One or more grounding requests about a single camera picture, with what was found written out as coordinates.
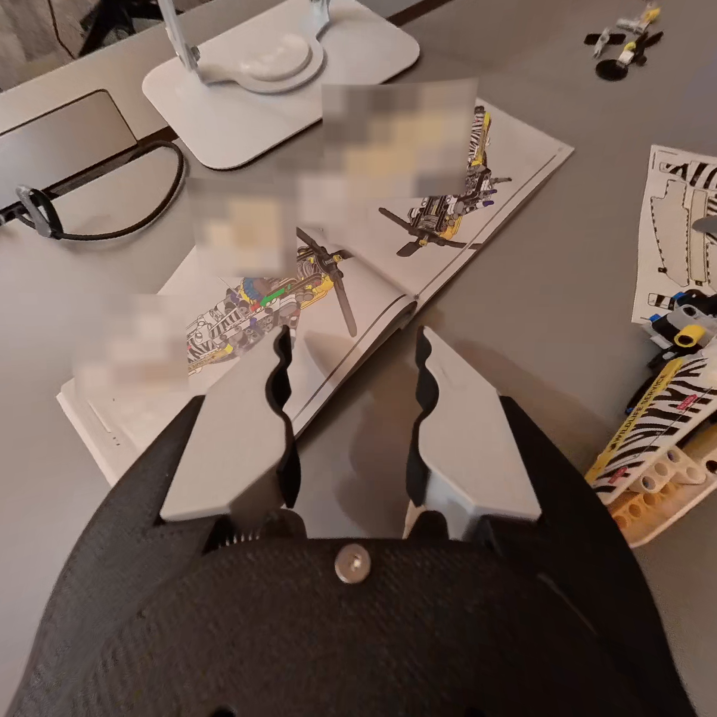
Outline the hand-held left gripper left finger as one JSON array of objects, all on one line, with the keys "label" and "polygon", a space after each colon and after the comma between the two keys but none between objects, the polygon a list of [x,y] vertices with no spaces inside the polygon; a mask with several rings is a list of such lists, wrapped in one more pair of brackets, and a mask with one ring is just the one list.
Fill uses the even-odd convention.
[{"label": "hand-held left gripper left finger", "polygon": [[204,396],[160,516],[176,522],[229,515],[258,524],[293,508],[301,468],[292,423],[289,328],[276,327]]}]

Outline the lego instruction booklet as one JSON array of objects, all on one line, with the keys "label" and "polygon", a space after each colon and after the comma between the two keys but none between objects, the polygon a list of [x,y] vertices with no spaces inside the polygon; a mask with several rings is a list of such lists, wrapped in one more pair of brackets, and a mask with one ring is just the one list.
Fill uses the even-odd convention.
[{"label": "lego instruction booklet", "polygon": [[210,276],[193,249],[159,292],[181,300],[187,316],[189,395],[205,393],[264,336],[287,327],[291,398],[284,411],[300,436],[344,380],[572,151],[478,98],[462,194],[378,202],[334,246],[306,229],[317,248],[298,240],[291,277]]}]

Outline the white monitor stand base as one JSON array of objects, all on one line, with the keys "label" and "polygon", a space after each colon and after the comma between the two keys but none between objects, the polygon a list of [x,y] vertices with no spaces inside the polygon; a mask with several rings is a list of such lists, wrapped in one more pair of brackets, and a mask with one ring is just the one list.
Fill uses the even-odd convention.
[{"label": "white monitor stand base", "polygon": [[413,66],[419,44],[358,1],[284,1],[201,44],[158,2],[175,59],[143,92],[196,159],[246,165],[322,118],[325,85],[379,85]]}]

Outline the black office chair base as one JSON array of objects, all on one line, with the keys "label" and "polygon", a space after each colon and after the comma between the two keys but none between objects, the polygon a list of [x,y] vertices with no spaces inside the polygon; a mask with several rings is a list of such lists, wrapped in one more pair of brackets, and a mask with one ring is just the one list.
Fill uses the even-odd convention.
[{"label": "black office chair base", "polygon": [[157,1],[97,1],[80,21],[81,27],[86,31],[85,39],[80,50],[74,54],[60,37],[52,2],[46,1],[46,5],[55,38],[71,59],[84,57],[100,49],[113,31],[124,33],[125,37],[136,34],[133,24],[135,20],[163,21]]}]

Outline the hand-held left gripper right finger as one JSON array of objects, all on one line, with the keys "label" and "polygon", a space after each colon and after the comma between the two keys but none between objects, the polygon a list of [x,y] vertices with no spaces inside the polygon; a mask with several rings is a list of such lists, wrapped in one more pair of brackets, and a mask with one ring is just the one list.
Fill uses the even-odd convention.
[{"label": "hand-held left gripper right finger", "polygon": [[467,539],[484,516],[536,522],[542,511],[498,390],[426,326],[415,363],[403,537],[428,511],[443,516],[451,539]]}]

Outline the zebra striped lego plane model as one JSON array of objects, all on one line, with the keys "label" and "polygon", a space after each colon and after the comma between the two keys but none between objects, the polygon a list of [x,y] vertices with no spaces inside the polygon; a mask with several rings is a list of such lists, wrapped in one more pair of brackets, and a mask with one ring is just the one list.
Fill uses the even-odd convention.
[{"label": "zebra striped lego plane model", "polygon": [[667,298],[648,319],[650,377],[585,478],[630,548],[639,548],[716,491],[716,295]]}]

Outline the small parts cluster far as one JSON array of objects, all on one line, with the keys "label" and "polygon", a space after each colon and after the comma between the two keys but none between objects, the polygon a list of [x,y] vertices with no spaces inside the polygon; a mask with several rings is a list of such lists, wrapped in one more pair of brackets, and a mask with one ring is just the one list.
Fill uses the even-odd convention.
[{"label": "small parts cluster far", "polygon": [[625,79],[632,66],[643,67],[647,50],[662,39],[663,31],[652,31],[659,20],[661,7],[648,1],[635,17],[621,17],[599,33],[587,34],[584,45],[592,49],[596,76],[607,82]]}]

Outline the zebra sticker sheet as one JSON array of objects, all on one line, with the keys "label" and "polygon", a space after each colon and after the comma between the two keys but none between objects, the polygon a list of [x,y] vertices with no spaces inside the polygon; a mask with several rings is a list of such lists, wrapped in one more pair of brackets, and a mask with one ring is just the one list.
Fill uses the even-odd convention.
[{"label": "zebra sticker sheet", "polygon": [[693,228],[716,217],[716,157],[652,145],[640,212],[632,322],[664,315],[672,297],[716,293],[716,232]]}]

